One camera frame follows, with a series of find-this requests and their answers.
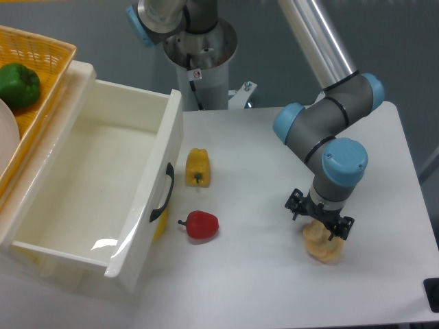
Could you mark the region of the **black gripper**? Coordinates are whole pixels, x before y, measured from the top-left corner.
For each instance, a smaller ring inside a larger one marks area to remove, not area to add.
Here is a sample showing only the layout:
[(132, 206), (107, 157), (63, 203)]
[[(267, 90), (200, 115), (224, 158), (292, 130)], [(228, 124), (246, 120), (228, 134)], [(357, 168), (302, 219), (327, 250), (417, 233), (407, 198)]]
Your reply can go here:
[(303, 193), (295, 188), (285, 202), (285, 208), (292, 213), (292, 220), (295, 221), (299, 215), (308, 216), (323, 223), (330, 231), (328, 240), (335, 237), (346, 240), (355, 222), (352, 217), (341, 217), (341, 208), (328, 209), (325, 204), (315, 204), (311, 197), (303, 196)]

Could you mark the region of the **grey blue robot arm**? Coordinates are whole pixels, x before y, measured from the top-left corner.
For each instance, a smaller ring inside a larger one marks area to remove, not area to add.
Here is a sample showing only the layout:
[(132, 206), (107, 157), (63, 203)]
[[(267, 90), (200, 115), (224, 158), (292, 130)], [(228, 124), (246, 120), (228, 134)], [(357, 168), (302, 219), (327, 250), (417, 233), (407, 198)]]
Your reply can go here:
[[(293, 191), (286, 207), (347, 239), (354, 221), (341, 211), (364, 175), (368, 155), (340, 134), (377, 109), (385, 91), (374, 75), (357, 70), (320, 1), (279, 5), (322, 89), (320, 100), (291, 103), (273, 122), (278, 138), (314, 175), (309, 192)], [(218, 16), (216, 1), (137, 1), (126, 15), (145, 46), (163, 45), (180, 76), (185, 110), (231, 108), (228, 63), (237, 35)]]

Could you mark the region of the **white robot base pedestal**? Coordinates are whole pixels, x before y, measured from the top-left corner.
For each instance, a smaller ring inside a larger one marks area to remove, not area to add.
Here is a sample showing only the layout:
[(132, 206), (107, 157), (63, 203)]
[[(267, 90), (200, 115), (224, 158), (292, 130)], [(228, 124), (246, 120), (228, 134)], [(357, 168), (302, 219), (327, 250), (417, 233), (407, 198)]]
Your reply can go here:
[(205, 34), (183, 31), (163, 45), (176, 68), (184, 111), (228, 108), (229, 63), (237, 50), (237, 34), (224, 19)]

